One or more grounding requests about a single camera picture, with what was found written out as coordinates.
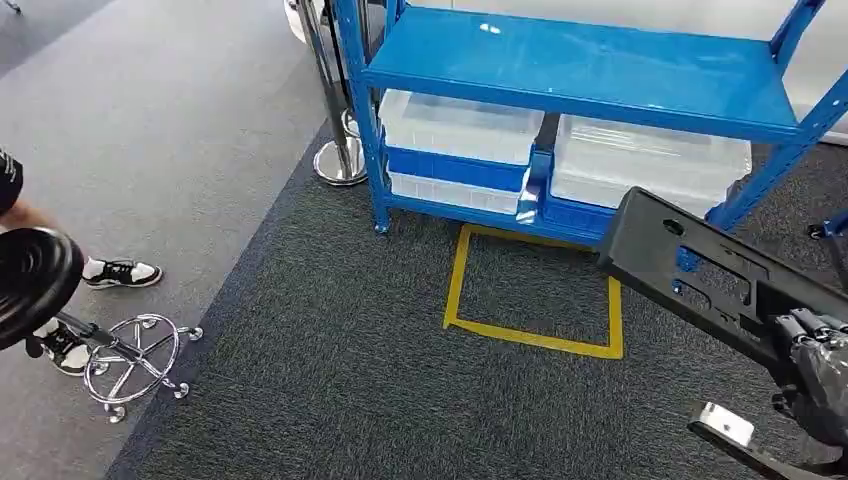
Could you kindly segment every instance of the sneaker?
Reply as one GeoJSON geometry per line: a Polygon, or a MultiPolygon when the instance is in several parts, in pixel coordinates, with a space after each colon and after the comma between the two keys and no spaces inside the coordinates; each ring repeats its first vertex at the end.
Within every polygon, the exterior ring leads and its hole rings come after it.
{"type": "Polygon", "coordinates": [[[89,258],[82,270],[82,279],[94,289],[149,287],[162,279],[162,269],[134,260],[96,260],[89,258]]]}
{"type": "Polygon", "coordinates": [[[72,377],[81,377],[91,358],[89,346],[55,318],[27,338],[26,350],[33,358],[40,357],[42,352],[47,353],[47,358],[60,372],[72,377]]]}

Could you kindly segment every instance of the yellow tape square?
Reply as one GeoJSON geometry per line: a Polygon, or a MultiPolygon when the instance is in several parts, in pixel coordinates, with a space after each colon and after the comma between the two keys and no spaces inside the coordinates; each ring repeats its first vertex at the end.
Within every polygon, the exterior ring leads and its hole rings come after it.
{"type": "Polygon", "coordinates": [[[465,277],[465,265],[468,262],[468,246],[471,241],[472,234],[488,235],[492,237],[505,238],[508,240],[517,240],[536,245],[545,245],[549,247],[564,247],[581,251],[591,251],[590,249],[578,245],[572,245],[565,242],[550,240],[541,237],[533,237],[516,232],[508,232],[498,230],[496,228],[483,227],[480,225],[464,224],[459,233],[459,242],[456,246],[456,258],[453,264],[453,274],[451,275],[450,289],[448,290],[448,303],[445,308],[445,319],[442,324],[443,328],[448,328],[451,325],[464,328],[478,335],[497,338],[508,342],[518,342],[537,347],[550,348],[553,350],[561,350],[563,352],[575,353],[578,355],[587,355],[590,357],[617,359],[620,360],[624,356],[624,338],[621,324],[621,284],[618,280],[609,277],[607,281],[608,299],[609,299],[609,344],[596,345],[593,343],[577,342],[574,340],[566,340],[564,338],[547,337],[535,333],[524,332],[521,330],[513,330],[511,328],[498,327],[485,323],[473,322],[471,320],[463,320],[458,318],[459,313],[459,298],[462,293],[462,281],[465,277]]]}

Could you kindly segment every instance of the person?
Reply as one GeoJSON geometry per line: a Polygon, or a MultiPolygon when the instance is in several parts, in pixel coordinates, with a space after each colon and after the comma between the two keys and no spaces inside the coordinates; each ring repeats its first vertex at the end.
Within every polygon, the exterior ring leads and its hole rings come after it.
{"type": "MultiPolygon", "coordinates": [[[[0,147],[0,226],[7,230],[34,227],[60,230],[53,219],[21,199],[23,184],[23,165],[0,147]]],[[[82,281],[93,289],[149,287],[163,275],[161,268],[135,260],[103,260],[87,255],[85,258],[82,281]]],[[[81,376],[91,357],[88,345],[56,318],[27,339],[26,351],[33,358],[46,353],[59,371],[71,376],[81,376]]]]}

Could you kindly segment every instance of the floor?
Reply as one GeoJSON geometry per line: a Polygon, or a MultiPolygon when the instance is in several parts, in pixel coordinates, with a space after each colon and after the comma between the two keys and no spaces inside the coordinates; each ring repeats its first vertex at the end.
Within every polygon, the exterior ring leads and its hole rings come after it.
{"type": "MultiPolygon", "coordinates": [[[[161,264],[144,291],[80,289],[102,324],[197,323],[323,121],[280,0],[21,0],[0,5],[0,142],[25,196],[88,252],[161,264]]],[[[0,479],[99,478],[108,425],[76,379],[0,352],[0,479]]]]}
{"type": "MultiPolygon", "coordinates": [[[[461,225],[395,211],[375,235],[365,185],[331,189],[309,160],[181,358],[192,395],[160,392],[107,479],[759,478],[686,429],[696,401],[752,422],[776,458],[832,459],[773,412],[764,369],[627,288],[621,360],[443,329],[461,225]]],[[[740,234],[833,280],[802,225],[848,204],[846,162],[817,147],[740,234]]],[[[594,260],[474,234],[458,317],[604,345],[594,260]]]]}

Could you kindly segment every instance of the stool base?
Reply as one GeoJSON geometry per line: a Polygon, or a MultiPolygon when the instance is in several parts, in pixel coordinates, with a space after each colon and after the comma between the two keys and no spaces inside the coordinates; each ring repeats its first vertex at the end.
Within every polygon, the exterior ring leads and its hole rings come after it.
{"type": "Polygon", "coordinates": [[[153,391],[159,384],[172,390],[174,398],[181,399],[188,395],[189,385],[174,382],[168,374],[179,355],[180,335],[185,335],[190,342],[196,342],[203,337],[202,328],[177,327],[171,320],[152,313],[124,320],[108,331],[100,330],[94,324],[85,324],[65,313],[57,317],[78,330],[80,335],[88,339],[94,347],[83,374],[83,381],[89,395],[103,404],[104,410],[109,415],[109,423],[121,422],[127,415],[126,404],[153,391]],[[146,343],[143,332],[162,324],[165,326],[165,335],[146,343]],[[122,339],[120,334],[129,329],[132,329],[132,339],[129,341],[122,339]],[[163,365],[157,365],[152,358],[153,354],[166,346],[169,348],[167,356],[161,361],[163,365]],[[101,375],[107,368],[120,367],[124,367],[125,370],[111,386],[97,385],[93,380],[93,377],[101,375]],[[122,389],[130,379],[130,375],[137,369],[139,372],[146,372],[151,377],[150,380],[132,393],[123,393],[122,389]]]}

